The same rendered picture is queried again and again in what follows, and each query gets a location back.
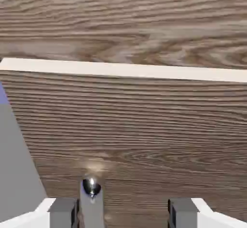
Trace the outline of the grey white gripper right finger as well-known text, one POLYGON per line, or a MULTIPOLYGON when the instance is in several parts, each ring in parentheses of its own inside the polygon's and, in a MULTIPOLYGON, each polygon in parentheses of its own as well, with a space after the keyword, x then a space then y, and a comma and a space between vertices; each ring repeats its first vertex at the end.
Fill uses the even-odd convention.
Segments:
POLYGON ((202 198, 170 198, 167 228, 247 228, 247 222, 214 212, 202 198))

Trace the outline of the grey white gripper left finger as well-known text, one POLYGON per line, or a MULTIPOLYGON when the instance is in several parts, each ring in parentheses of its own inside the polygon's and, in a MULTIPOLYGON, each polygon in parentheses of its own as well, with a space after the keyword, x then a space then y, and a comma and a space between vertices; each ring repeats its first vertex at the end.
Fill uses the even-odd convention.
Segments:
POLYGON ((32 212, 0 222, 0 228, 79 228, 79 200, 45 198, 32 212))

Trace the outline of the wood grain cabinet door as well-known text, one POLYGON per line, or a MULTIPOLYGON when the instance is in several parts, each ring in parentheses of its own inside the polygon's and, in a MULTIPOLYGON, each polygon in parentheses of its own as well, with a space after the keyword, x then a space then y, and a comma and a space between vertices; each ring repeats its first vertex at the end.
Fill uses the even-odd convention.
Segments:
POLYGON ((46 193, 103 185, 108 228, 163 228, 170 197, 247 221, 247 69, 4 58, 46 193))

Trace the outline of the wood grain cabinet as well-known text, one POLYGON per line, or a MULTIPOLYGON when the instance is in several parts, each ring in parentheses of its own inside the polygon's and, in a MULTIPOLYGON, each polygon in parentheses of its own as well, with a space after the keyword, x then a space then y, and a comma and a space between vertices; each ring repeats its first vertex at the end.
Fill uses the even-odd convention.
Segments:
POLYGON ((0 0, 0 57, 247 69, 247 0, 0 0))

